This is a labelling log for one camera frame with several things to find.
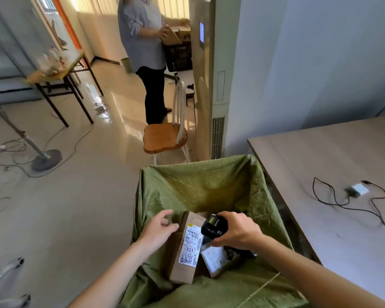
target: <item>black pants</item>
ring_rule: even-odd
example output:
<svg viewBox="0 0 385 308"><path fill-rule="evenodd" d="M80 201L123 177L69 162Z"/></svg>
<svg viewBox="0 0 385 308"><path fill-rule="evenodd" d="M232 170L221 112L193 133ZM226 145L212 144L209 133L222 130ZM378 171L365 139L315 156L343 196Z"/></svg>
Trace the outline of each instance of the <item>black pants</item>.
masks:
<svg viewBox="0 0 385 308"><path fill-rule="evenodd" d="M144 83L145 116L147 124L159 124L167 115L164 105L164 69L151 69L146 66L138 69L136 74Z"/></svg>

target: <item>chair seat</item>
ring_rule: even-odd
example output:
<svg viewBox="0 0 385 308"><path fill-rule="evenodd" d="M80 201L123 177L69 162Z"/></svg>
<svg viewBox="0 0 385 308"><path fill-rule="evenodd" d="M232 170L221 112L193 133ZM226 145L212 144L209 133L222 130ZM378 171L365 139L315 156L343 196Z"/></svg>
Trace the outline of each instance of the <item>chair seat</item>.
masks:
<svg viewBox="0 0 385 308"><path fill-rule="evenodd" d="M150 124L144 129L144 151L148 154L157 154L166 150L176 150L187 142L187 130L184 128L184 138L176 145L175 140L180 129L179 124L163 123Z"/></svg>

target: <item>hand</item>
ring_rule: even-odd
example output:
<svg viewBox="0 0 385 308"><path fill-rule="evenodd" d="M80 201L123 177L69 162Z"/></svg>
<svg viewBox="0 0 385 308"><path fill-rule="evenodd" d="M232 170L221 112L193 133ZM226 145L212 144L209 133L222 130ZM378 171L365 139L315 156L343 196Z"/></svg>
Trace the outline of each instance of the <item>hand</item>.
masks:
<svg viewBox="0 0 385 308"><path fill-rule="evenodd" d="M161 29L157 31L157 36L160 39L168 38L168 32L169 32L168 29L169 29L168 25L162 26Z"/></svg>
<svg viewBox="0 0 385 308"><path fill-rule="evenodd" d="M217 215L228 221L228 231L215 238L212 246L231 246L240 250L254 250L254 243L263 236L259 226L244 213L220 212Z"/></svg>
<svg viewBox="0 0 385 308"><path fill-rule="evenodd" d="M190 23L190 20L188 18L182 18L179 20L180 22L180 26L183 26L183 27L190 27L191 23Z"/></svg>
<svg viewBox="0 0 385 308"><path fill-rule="evenodd" d="M172 209L164 210L155 215L144 227L137 242L143 243L148 252L148 257L157 251L168 240L171 233L177 231L178 224L168 225L167 215L171 215Z"/></svg>

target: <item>white chair back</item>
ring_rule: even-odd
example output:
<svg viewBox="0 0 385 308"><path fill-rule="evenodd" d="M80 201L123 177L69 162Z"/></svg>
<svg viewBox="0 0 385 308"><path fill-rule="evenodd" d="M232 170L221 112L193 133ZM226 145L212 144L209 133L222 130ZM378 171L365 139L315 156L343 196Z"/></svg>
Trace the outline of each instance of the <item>white chair back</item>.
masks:
<svg viewBox="0 0 385 308"><path fill-rule="evenodd" d="M177 139L175 140L175 144L177 145L181 139L185 136L185 110L187 104L187 96L185 94L185 84L183 81L178 81L175 87L174 93L174 103L172 106L172 124L179 125L180 130L177 135Z"/></svg>

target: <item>barcode scanner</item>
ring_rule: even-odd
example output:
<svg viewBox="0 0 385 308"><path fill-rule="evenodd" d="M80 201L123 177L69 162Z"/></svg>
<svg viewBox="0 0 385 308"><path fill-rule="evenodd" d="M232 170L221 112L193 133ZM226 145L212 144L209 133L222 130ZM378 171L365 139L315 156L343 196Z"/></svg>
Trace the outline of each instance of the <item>barcode scanner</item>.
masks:
<svg viewBox="0 0 385 308"><path fill-rule="evenodd" d="M227 231L228 221L224 217L215 214L211 214L201 227L201 234L210 238L211 240L219 238ZM251 252L250 250L239 250L238 248L231 249L246 258L257 257L257 254Z"/></svg>

